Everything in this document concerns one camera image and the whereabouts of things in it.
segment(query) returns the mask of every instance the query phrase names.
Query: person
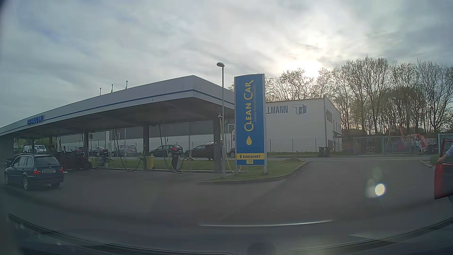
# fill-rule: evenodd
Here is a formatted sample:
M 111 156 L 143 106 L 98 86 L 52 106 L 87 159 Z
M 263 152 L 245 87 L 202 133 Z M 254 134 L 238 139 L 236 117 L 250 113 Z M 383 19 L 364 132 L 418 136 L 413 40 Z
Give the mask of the person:
M 444 162 L 445 159 L 447 159 L 447 157 L 451 157 L 451 156 L 453 156 L 453 144 L 448 149 L 448 151 L 445 152 L 445 154 L 442 157 L 437 159 L 437 163 L 440 164 L 440 163 Z
M 63 150 L 61 150 L 62 152 L 62 155 L 61 155 L 61 158 L 62 158 L 62 167 L 63 167 L 63 173 L 67 173 L 66 171 L 66 168 L 65 168 L 65 164 L 67 162 L 67 156 L 66 156 L 66 146 L 63 146 Z

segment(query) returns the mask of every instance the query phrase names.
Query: yellow trash bin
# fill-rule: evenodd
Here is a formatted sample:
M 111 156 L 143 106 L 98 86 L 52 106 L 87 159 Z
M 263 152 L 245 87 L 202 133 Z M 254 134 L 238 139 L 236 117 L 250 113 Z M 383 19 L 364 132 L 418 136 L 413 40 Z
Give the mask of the yellow trash bin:
M 146 169 L 147 170 L 152 170 L 154 169 L 154 156 L 146 156 Z

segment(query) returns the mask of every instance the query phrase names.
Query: wall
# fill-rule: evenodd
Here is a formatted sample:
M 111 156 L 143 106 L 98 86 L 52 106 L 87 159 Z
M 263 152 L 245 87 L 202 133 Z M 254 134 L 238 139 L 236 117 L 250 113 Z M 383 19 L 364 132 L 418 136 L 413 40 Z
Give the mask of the wall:
M 328 112 L 330 112 L 332 118 L 328 118 Z M 332 141 L 328 146 L 331 150 L 341 151 L 342 150 L 342 139 L 337 137 L 342 133 L 341 127 L 341 115 L 335 106 L 326 98 L 326 127 L 327 127 L 327 139 Z
M 266 103 L 268 150 L 314 152 L 325 146 L 323 100 Z

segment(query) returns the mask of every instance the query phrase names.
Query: blue sign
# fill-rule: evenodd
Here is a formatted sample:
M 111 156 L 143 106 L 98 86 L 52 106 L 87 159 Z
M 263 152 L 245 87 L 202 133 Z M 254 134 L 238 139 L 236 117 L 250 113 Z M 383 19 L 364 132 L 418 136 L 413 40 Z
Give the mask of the blue sign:
M 264 74 L 234 78 L 236 164 L 266 165 Z
M 33 125 L 44 121 L 44 115 L 36 116 L 27 120 L 27 125 Z

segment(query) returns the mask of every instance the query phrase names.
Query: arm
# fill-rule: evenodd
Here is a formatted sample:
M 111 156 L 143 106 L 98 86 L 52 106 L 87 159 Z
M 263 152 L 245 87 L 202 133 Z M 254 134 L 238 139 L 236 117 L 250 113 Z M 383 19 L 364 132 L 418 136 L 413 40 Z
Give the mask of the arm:
M 447 157 L 451 157 L 451 156 L 453 156 L 453 144 L 448 149 L 448 151 L 446 151 L 445 154 L 437 160 L 437 163 L 442 163 L 445 161 L 445 159 L 447 159 Z

